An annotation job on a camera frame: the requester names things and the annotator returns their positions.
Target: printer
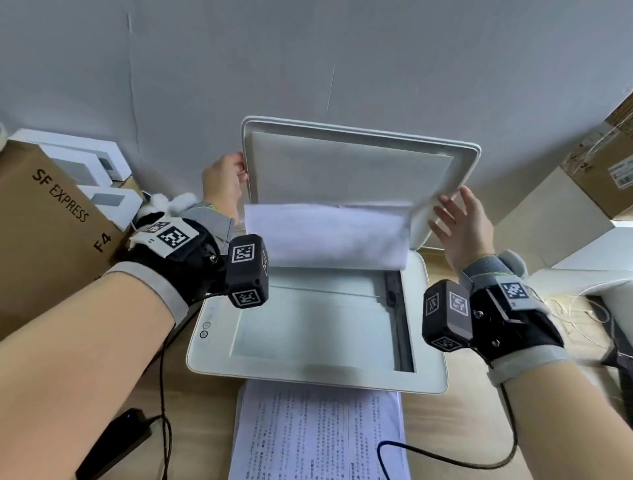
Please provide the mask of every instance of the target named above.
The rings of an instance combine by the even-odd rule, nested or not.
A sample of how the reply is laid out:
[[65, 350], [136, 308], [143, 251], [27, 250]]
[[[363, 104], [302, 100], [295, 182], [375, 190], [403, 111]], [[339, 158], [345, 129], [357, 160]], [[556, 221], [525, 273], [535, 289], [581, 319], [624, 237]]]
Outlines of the printer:
[[440, 194], [452, 195], [478, 145], [268, 117], [247, 117], [242, 146], [252, 204], [405, 205], [400, 270], [275, 267], [257, 308], [205, 300], [187, 350], [200, 374], [439, 394], [444, 354], [422, 339], [429, 278], [416, 252]]

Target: person's right arm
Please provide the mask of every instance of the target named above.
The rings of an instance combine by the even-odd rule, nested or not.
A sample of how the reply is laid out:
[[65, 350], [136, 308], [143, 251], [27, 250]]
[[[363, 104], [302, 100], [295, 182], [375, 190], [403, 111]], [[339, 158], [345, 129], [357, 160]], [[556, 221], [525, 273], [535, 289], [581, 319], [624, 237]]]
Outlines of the person's right arm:
[[[445, 196], [440, 197], [444, 209], [434, 209], [448, 232], [430, 222], [457, 273], [495, 254], [492, 224], [481, 202], [466, 187], [460, 193], [465, 212]], [[504, 385], [535, 479], [633, 478], [633, 431], [575, 363], [546, 363]]]

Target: wrist-mounted device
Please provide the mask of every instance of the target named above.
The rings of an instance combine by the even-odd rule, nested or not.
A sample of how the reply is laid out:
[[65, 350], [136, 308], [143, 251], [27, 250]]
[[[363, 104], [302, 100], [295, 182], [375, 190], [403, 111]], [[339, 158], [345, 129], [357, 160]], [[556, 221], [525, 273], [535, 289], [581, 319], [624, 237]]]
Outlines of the wrist-mounted device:
[[139, 278], [161, 296], [178, 323], [189, 306], [227, 295], [237, 308], [268, 299], [268, 256], [259, 235], [233, 238], [222, 251], [207, 228], [195, 220], [161, 217], [130, 238], [124, 261], [110, 272]]
[[567, 359], [563, 339], [540, 297], [515, 275], [494, 280], [473, 294], [451, 280], [429, 287], [424, 294], [424, 340], [444, 352], [475, 350], [491, 367], [493, 384]]

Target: gray wall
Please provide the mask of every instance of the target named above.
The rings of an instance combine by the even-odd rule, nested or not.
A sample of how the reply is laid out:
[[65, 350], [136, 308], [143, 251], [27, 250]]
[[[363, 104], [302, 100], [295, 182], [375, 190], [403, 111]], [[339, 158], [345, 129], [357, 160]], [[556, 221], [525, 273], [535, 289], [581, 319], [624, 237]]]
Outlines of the gray wall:
[[499, 220], [633, 81], [626, 0], [1, 4], [0, 119], [115, 140], [168, 193], [271, 115], [477, 142]]

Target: wooden table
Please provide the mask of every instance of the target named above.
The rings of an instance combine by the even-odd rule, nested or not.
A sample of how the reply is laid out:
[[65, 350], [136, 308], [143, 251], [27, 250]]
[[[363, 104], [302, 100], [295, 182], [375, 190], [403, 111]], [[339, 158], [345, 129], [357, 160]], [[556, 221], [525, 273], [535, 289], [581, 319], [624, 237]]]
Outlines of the wooden table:
[[[423, 253], [430, 283], [455, 278], [435, 251]], [[565, 305], [569, 299], [559, 299]], [[574, 308], [581, 308], [577, 302]], [[583, 333], [604, 344], [604, 331], [583, 313], [574, 313]], [[559, 322], [568, 349], [579, 359], [586, 374], [619, 406], [614, 373], [599, 366], [603, 350], [586, 341], [567, 324]], [[165, 356], [166, 411], [173, 426], [173, 453], [169, 468], [172, 479], [215, 480], [229, 474], [230, 452], [240, 379], [195, 374], [185, 365], [185, 355], [194, 323], [181, 333]], [[493, 463], [505, 458], [511, 446], [511, 431], [497, 390], [486, 376], [483, 361], [471, 351], [446, 355], [449, 388], [442, 395], [403, 395], [407, 442], [441, 455], [468, 462]], [[142, 408], [147, 416], [160, 411], [158, 365], [140, 379], [124, 409]], [[143, 445], [104, 478], [155, 480], [161, 472], [160, 426]], [[473, 471], [409, 453], [413, 479], [512, 479], [532, 478], [520, 453], [497, 471]]]

